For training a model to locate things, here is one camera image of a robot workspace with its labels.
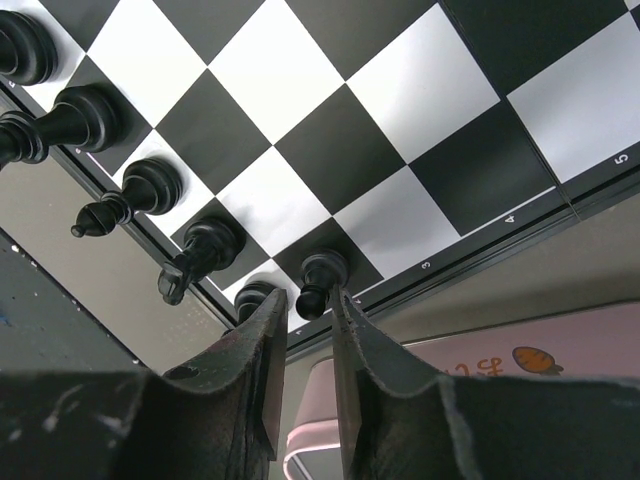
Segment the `screw hole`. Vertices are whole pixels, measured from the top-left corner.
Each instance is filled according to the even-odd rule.
[[[200,375],[200,370],[197,368],[180,365],[165,373],[164,376],[169,380],[185,380],[187,378],[197,377],[198,375]]]

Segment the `black chess piece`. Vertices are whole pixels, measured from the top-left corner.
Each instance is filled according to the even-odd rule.
[[[182,253],[165,262],[158,290],[169,305],[178,305],[193,282],[229,267],[244,247],[245,238],[217,218],[193,223],[184,234]]]
[[[236,295],[233,306],[238,314],[238,325],[247,320],[276,287],[267,282],[247,283]]]
[[[22,13],[0,10],[0,74],[18,85],[35,85],[57,68],[56,46],[44,27]]]
[[[40,163],[53,145],[101,152],[118,141],[121,129],[118,112],[102,90],[65,88],[40,118],[20,111],[0,115],[0,170],[11,162]]]
[[[327,309],[333,286],[345,286],[349,281],[349,264],[338,252],[318,251],[302,262],[302,281],[296,310],[305,320],[315,320]]]
[[[129,223],[137,212],[163,215],[182,195],[180,174],[169,163],[145,158],[124,171],[122,191],[106,192],[100,201],[85,205],[71,227],[74,237],[102,237]]]

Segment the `chessboard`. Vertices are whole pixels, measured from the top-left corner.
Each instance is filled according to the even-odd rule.
[[[126,138],[68,154],[104,190],[141,158],[176,167],[179,204],[136,220],[167,255],[206,215],[246,233],[199,285],[230,317],[252,279],[295,300],[319,247],[347,258],[367,311],[550,219],[578,221],[580,201],[637,170],[638,5],[0,0],[60,57],[47,83],[2,82],[34,115],[67,86],[112,92]],[[292,308],[290,335],[323,321]]]

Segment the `orange carrot drawing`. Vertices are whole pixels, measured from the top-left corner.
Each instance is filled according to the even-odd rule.
[[[517,347],[513,349],[513,359],[525,372],[538,375],[560,375],[564,370],[556,364],[556,359],[544,350],[534,347]]]

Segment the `black pawn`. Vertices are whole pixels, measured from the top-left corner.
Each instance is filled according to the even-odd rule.
[[[58,68],[56,46],[37,21],[0,10],[0,74],[18,85],[49,80]]]
[[[106,192],[99,202],[82,207],[71,233],[78,238],[102,237],[116,225],[129,223],[137,212],[167,213],[181,195],[180,175],[169,163],[155,158],[138,160],[124,171],[122,192]]]
[[[238,325],[247,320],[276,287],[267,282],[247,283],[236,295],[233,306],[238,314]]]
[[[309,255],[302,262],[304,286],[296,301],[296,310],[305,320],[320,318],[327,309],[334,285],[345,286],[349,280],[349,264],[333,250]]]
[[[93,86],[62,90],[51,112],[40,118],[10,111],[0,115],[0,169],[10,162],[40,163],[53,145],[101,152],[121,135],[111,100]]]
[[[245,239],[225,222],[205,218],[193,223],[184,234],[184,250],[165,262],[158,278],[158,290],[169,305],[178,305],[189,285],[205,275],[229,267],[244,247]]]

